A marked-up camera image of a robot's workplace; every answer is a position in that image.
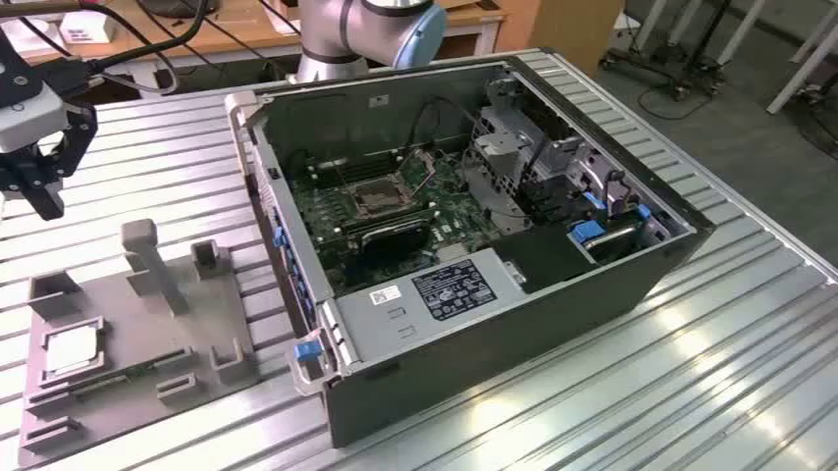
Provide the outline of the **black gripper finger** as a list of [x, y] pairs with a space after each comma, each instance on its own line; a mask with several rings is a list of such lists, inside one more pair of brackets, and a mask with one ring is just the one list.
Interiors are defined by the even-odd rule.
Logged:
[[46, 221], [65, 215], [65, 202], [58, 190], [49, 186], [74, 176], [98, 132], [98, 112], [91, 104], [70, 103], [67, 119], [62, 139], [53, 150], [43, 154], [33, 144], [34, 161], [26, 165], [26, 199]]
[[10, 198], [29, 197], [38, 189], [38, 166], [30, 152], [2, 155], [2, 191]]

